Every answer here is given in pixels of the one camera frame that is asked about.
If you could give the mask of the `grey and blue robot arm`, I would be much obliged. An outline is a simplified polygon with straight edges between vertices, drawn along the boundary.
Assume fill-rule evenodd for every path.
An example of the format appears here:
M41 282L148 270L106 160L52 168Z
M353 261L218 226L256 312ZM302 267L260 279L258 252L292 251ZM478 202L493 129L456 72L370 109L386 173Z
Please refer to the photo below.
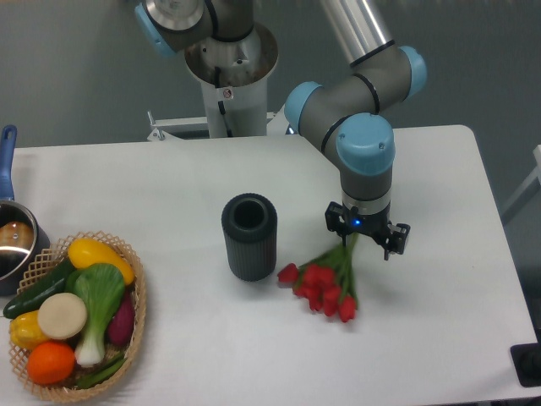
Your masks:
M321 6L351 73L328 88L296 86L284 116L339 171L342 199L326 210L329 230L342 238L362 234L387 255L402 254L410 227L389 218L396 149L381 113L424 87L426 64L414 48L394 42L373 2ZM210 137L266 134L267 80L278 49L252 2L143 1L134 13L159 53L184 55L201 86Z

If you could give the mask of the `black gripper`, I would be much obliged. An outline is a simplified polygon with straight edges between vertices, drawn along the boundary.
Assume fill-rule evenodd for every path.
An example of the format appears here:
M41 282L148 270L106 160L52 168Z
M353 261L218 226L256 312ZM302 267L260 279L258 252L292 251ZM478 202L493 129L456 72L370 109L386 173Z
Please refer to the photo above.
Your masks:
M372 238L376 244L383 244L384 260L388 261L391 255L404 253L411 231L409 224L390 222L390 203L390 193L374 200L357 200L343 193L341 204L331 201L325 210L327 229L336 233L342 244L352 234Z

